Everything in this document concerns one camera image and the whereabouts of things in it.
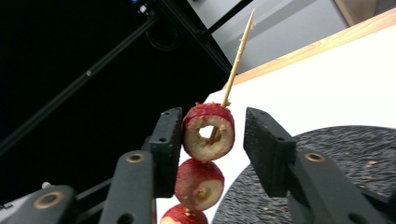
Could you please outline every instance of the black background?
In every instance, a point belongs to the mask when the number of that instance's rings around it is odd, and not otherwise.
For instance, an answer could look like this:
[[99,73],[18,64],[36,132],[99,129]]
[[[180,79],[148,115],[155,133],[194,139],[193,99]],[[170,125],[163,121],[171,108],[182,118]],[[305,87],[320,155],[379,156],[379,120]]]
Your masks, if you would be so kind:
[[[176,2],[203,28],[187,1]],[[0,139],[146,19],[127,0],[0,1]],[[166,18],[150,30],[172,40]],[[0,203],[45,181],[82,192],[107,180],[163,111],[182,107],[185,114],[226,80],[190,40],[163,51],[141,35],[0,158]]]

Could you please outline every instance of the wooden skewer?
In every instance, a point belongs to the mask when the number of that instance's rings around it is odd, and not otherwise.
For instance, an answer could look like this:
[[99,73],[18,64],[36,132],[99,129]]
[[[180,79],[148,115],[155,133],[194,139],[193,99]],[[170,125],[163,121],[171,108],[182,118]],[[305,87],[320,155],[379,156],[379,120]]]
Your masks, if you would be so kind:
[[[245,27],[245,32],[244,32],[244,34],[242,36],[241,43],[239,44],[239,49],[236,52],[235,61],[233,61],[233,68],[231,70],[230,77],[228,78],[227,86],[226,86],[225,93],[224,93],[224,97],[223,97],[223,100],[221,102],[221,106],[223,106],[223,107],[227,106],[228,103],[229,103],[228,102],[228,97],[229,97],[230,92],[231,92],[231,87],[233,86],[233,80],[235,79],[236,71],[238,70],[239,63],[241,62],[242,54],[243,54],[243,52],[245,50],[245,45],[248,42],[248,34],[250,32],[251,24],[253,22],[254,11],[255,11],[255,8],[253,8],[253,10],[252,10],[252,12],[250,14],[250,18],[247,21],[247,26]],[[213,128],[212,134],[210,134],[210,138],[209,138],[209,141],[208,141],[209,144],[213,144],[215,142],[216,135],[217,135],[218,131],[219,131],[219,128],[217,128],[217,127]]]

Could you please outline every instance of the fruit slice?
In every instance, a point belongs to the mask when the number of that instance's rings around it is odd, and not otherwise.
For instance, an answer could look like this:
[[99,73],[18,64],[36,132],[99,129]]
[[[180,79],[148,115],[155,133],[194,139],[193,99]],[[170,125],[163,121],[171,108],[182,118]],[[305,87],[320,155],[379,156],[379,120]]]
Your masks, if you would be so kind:
[[219,201],[224,176],[213,161],[188,159],[177,170],[175,196],[191,211],[204,211]]
[[161,224],[207,224],[207,218],[202,211],[191,212],[183,204],[171,207],[160,221]]
[[[203,137],[200,130],[207,126],[218,128],[213,142]],[[217,103],[198,104],[183,119],[183,147],[198,161],[214,161],[225,156],[235,140],[231,111]]]

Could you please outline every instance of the white table surface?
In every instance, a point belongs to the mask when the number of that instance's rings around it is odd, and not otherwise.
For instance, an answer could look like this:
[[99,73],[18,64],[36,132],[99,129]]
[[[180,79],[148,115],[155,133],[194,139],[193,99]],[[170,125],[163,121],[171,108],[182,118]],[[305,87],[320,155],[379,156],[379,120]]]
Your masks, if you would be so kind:
[[[221,102],[223,94],[213,92],[206,102]],[[396,26],[238,84],[229,101],[236,139],[215,161],[225,176],[223,196],[249,165],[243,149],[247,107],[268,112],[292,136],[341,125],[396,128]],[[181,150],[180,163],[189,158]],[[177,203],[175,197],[158,199],[158,221]],[[218,207],[205,210],[209,222]]]

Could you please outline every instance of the black rod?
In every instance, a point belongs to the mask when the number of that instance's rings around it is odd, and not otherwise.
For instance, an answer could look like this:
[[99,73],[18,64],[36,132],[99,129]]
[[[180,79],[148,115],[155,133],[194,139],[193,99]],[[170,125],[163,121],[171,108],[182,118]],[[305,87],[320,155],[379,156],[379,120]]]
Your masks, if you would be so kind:
[[0,157],[5,154],[10,148],[12,148],[20,139],[26,134],[33,130],[37,124],[45,119],[50,113],[64,103],[73,93],[79,90],[91,77],[96,75],[103,67],[117,57],[124,49],[126,49],[131,43],[133,43],[139,36],[147,31],[159,17],[157,14],[150,16],[145,23],[140,25],[133,33],[128,35],[122,40],[114,49],[108,54],[101,58],[95,63],[90,69],[84,72],[80,77],[68,85],[63,91],[56,95],[46,105],[39,109],[32,117],[26,120],[18,129],[11,133],[3,142],[0,144]]
[[217,31],[220,26],[232,18],[236,13],[242,10],[245,6],[251,3],[253,0],[241,0],[233,8],[231,8],[224,16],[222,16],[218,21],[215,22],[211,27],[204,31],[203,35],[211,35],[213,32]]

